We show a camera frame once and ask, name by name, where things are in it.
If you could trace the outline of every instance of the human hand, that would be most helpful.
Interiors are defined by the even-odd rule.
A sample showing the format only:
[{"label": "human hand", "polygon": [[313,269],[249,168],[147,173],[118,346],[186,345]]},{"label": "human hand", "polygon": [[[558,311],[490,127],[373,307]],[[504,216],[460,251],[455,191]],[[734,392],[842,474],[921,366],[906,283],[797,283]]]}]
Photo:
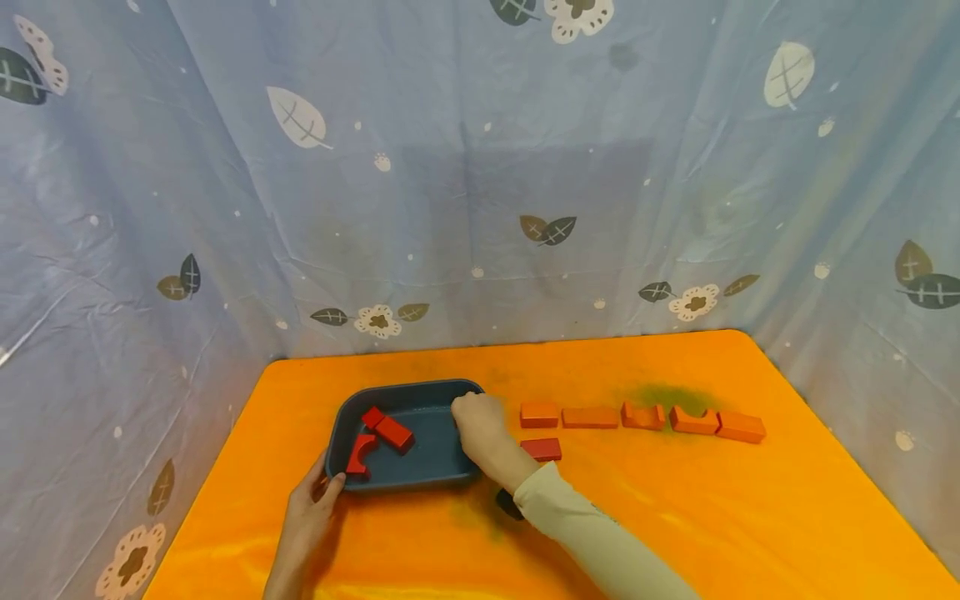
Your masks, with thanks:
[{"label": "human hand", "polygon": [[498,397],[467,392],[453,400],[450,412],[464,453],[510,494],[540,468],[507,431]]},{"label": "human hand", "polygon": [[290,492],[274,565],[263,594],[265,599],[300,598],[307,560],[326,534],[334,503],[347,479],[343,473],[327,479],[325,460],[326,451]]}]

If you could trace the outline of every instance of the forearm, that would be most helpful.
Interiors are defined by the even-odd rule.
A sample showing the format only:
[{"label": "forearm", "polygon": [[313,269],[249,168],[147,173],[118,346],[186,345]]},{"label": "forearm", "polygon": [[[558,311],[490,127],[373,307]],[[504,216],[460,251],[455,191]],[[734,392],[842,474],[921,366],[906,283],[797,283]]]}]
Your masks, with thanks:
[{"label": "forearm", "polygon": [[698,598],[649,548],[573,490],[553,463],[530,475],[516,489],[514,502],[611,600]]}]

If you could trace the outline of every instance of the orange table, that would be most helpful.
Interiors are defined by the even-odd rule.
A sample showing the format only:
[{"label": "orange table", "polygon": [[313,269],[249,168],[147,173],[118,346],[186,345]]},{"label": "orange table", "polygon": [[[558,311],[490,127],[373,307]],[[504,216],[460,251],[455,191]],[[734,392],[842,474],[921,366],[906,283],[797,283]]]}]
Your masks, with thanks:
[{"label": "orange table", "polygon": [[[288,492],[362,388],[465,377],[704,598],[957,598],[960,588],[745,335],[712,331],[289,360],[260,378],[147,600],[259,598]],[[522,400],[679,404],[763,418],[761,445],[672,431],[519,429]],[[593,599],[553,542],[459,491],[345,497],[314,598]]]}]

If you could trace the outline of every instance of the blue fabric backdrop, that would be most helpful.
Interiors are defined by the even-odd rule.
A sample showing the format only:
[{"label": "blue fabric backdrop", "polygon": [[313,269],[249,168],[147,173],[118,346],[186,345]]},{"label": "blue fabric backdrop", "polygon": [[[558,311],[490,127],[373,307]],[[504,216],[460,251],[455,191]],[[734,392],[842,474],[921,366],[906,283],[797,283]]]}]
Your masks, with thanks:
[{"label": "blue fabric backdrop", "polygon": [[956,2],[21,0],[0,46],[3,597],[142,593],[278,357],[719,327],[960,572]]}]

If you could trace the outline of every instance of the blue tray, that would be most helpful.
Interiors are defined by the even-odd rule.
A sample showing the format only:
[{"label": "blue tray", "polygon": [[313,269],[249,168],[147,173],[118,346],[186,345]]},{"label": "blue tray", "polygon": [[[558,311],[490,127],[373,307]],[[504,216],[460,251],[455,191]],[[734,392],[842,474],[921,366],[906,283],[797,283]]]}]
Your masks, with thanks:
[{"label": "blue tray", "polygon": [[348,476],[345,490],[387,492],[466,483],[480,470],[460,447],[450,403],[467,392],[483,394],[483,389],[466,379],[447,379],[357,392],[340,407],[333,423],[326,472],[339,473],[347,468],[357,435],[370,433],[360,418],[376,406],[413,432],[414,446],[401,456],[381,440],[364,459],[370,479]]}]

